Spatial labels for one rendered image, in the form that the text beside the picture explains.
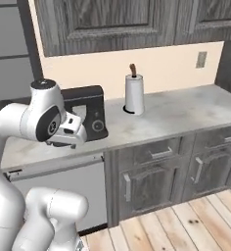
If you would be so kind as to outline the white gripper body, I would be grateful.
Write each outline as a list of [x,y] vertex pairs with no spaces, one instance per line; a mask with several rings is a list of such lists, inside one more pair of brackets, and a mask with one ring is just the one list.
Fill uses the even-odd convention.
[[59,130],[46,141],[46,144],[55,147],[69,146],[74,149],[76,146],[84,144],[86,140],[87,133],[85,127],[81,125],[78,132],[73,132],[68,128],[59,128]]

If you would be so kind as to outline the black stand mixer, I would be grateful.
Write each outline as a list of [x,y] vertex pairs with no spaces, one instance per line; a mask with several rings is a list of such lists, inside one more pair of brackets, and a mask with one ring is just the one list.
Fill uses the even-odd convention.
[[100,85],[63,89],[65,108],[68,112],[82,118],[87,132],[87,140],[106,138],[104,91]]

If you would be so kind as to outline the white dishwasher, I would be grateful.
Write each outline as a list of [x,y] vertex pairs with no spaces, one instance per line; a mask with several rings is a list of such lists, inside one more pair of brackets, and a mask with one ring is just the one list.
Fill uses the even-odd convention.
[[85,196],[89,210],[77,224],[79,231],[101,228],[107,224],[104,160],[101,153],[6,168],[3,173],[23,195],[32,187],[43,186]]

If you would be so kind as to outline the grey wood drawer front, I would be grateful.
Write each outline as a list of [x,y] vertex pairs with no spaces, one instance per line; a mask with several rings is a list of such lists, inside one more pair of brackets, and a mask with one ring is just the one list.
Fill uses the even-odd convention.
[[152,159],[150,152],[152,153],[163,152],[166,151],[168,147],[172,149],[173,154],[171,156],[173,156],[178,153],[179,145],[180,145],[180,138],[175,137],[136,146],[134,148],[134,163],[145,164],[151,161],[158,160],[158,159]]
[[231,126],[203,131],[197,134],[195,147],[197,149],[207,149],[225,145],[225,137],[231,136]]

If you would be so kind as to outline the white paper towel roll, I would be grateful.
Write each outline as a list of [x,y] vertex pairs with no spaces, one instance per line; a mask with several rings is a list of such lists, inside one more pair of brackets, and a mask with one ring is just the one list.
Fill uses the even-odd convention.
[[125,103],[123,111],[140,116],[144,113],[144,80],[141,75],[136,72],[134,64],[129,65],[131,74],[125,77]]

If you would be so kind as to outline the grey refrigerator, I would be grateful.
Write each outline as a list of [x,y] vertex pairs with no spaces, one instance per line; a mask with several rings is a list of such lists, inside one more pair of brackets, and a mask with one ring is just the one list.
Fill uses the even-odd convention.
[[0,100],[27,96],[32,81],[17,0],[0,0]]

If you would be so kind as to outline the grey wood wall cupboard door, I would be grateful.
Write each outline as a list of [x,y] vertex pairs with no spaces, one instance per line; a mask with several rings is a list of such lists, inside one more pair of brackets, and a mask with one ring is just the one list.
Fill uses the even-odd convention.
[[179,0],[176,44],[231,41],[231,0]]
[[46,57],[173,43],[178,0],[34,0]]

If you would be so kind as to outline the grey wall socket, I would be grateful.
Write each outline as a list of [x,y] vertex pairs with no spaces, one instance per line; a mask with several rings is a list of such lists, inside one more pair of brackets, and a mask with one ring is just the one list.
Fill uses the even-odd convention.
[[196,68],[197,69],[203,68],[205,66],[207,55],[208,55],[207,51],[200,52],[198,54],[198,59],[197,59],[197,63],[196,63]]

